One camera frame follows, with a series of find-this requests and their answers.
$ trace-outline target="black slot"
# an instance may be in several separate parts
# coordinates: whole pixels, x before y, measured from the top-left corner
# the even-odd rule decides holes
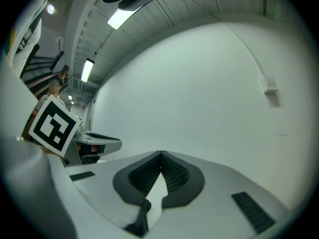
[[[94,176],[95,173],[93,172],[85,172],[85,173],[78,173],[74,175],[70,175],[72,181],[82,180],[91,176]]]
[[[256,233],[260,234],[275,224],[275,221],[246,192],[234,194],[231,197]]]

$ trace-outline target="handrail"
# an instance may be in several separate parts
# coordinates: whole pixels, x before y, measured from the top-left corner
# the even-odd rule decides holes
[[[56,64],[59,62],[59,60],[61,59],[61,57],[63,56],[64,51],[61,51],[60,54],[56,57],[56,59],[54,60],[50,70],[53,71],[54,67],[56,66]]]
[[[62,88],[60,89],[60,91],[59,91],[59,94],[67,87],[67,80],[63,83],[63,86],[62,86]],[[46,89],[48,89],[49,88],[49,84],[47,84],[47,85],[45,85],[43,88],[41,88],[41,89],[39,89],[37,92],[35,92],[34,93],[34,96],[38,96],[38,95],[40,95],[42,92],[44,92]]]
[[[30,82],[30,83],[27,84],[26,86],[30,89],[30,88],[34,87],[35,85],[37,85],[37,84],[39,84],[39,83],[41,83],[41,82],[44,82],[44,81],[46,81],[46,80],[48,80],[48,79],[50,79],[50,78],[52,78],[52,77],[54,77],[54,76],[59,75],[61,72],[56,72],[56,73],[54,73],[54,74],[50,74],[50,75],[44,76],[44,77],[42,77],[42,78],[40,78],[40,79],[37,79],[37,80],[35,80],[35,81],[33,81],[33,82]]]

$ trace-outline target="fluorescent light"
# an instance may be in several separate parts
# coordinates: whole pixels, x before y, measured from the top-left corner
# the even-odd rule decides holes
[[[117,9],[115,13],[113,13],[113,15],[108,20],[108,25],[110,25],[115,30],[119,29],[121,25],[123,25],[124,22],[127,21],[140,8],[138,8],[135,11]]]
[[[93,60],[91,60],[89,58],[87,58],[85,60],[81,81],[83,81],[83,82],[87,82],[88,81],[88,78],[89,78],[89,75],[90,75],[90,72],[92,70],[93,65],[94,65],[94,61]]]
[[[54,8],[53,5],[49,4],[49,5],[47,6],[46,10],[47,10],[47,12],[48,12],[49,14],[54,14],[55,8]]]
[[[140,8],[135,11],[117,9],[109,19],[108,25],[110,25],[115,30],[119,29],[120,26],[123,25],[124,22],[127,21],[139,9]]]

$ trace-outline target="white panel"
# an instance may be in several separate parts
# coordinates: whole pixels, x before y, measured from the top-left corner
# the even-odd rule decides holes
[[[141,44],[170,26],[172,26],[171,21],[155,0],[139,9],[121,28]]]

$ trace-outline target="staircase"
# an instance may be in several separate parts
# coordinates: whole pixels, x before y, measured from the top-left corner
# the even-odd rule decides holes
[[[60,92],[67,87],[67,73],[69,68],[68,66],[64,66],[61,71],[53,73],[64,52],[61,51],[60,54],[55,58],[36,57],[35,54],[38,50],[39,45],[35,45],[30,56],[28,57],[20,78],[30,89],[30,91],[38,99],[40,99],[43,95],[47,94],[49,83],[55,77],[61,77],[64,81]]]

